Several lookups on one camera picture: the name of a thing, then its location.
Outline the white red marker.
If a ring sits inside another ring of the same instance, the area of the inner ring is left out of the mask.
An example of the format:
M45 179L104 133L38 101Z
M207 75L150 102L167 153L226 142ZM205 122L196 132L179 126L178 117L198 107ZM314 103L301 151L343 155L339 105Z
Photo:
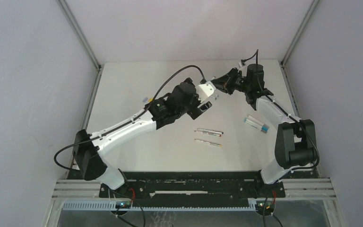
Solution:
M195 132L205 134L205 135L209 135L209 136L215 136L215 137L221 137L222 136L221 133L219 134L219 133L210 132L210 131L198 131L198 130L195 130Z

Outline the white yellow marker pen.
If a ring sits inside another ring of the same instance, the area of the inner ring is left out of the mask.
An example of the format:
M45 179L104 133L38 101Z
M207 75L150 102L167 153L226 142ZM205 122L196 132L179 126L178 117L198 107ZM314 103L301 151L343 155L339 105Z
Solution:
M194 140L197 141L197 142L201 142L201 143L211 145L211 146L222 147L222 145L218 144L218 143L214 143L214 142L210 142L210 141L206 141L206 140L200 140L200 139L194 139Z

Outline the white green marker pen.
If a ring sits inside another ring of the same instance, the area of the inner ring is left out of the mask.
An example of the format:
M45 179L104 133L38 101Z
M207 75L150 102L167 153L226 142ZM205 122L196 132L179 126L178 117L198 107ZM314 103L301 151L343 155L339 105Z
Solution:
M218 94L212 94L210 97L211 97L212 99L214 99L214 100L217 100L217 99L218 99L218 97L219 97L219 95L218 95Z

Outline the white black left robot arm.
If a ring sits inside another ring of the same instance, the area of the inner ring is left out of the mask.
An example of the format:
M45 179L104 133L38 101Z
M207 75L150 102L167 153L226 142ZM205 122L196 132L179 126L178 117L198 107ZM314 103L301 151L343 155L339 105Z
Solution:
M121 170L105 158L127 141L174 123L184 114L197 119L212 104L208 98L216 87L210 81L195 86L190 78L178 84L172 92L155 98L139 112L109 128L88 133L76 133L73 155L85 181L98 180L106 184L117 197L125 196L129 185Z

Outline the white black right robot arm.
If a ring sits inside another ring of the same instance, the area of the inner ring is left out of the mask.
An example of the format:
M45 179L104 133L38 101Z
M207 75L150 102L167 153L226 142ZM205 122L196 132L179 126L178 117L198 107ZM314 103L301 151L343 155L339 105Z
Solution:
M281 106L274 94L265 88L262 65L250 64L246 66L246 70L247 74L243 76L242 69L232 68L211 82L217 90L226 94L232 95L234 91L244 93L246 102L267 118L277 131L275 158L260 170L261 179L254 184L255 193L266 197L273 191L273 184L289 172L316 167L320 155L314 122L288 113Z

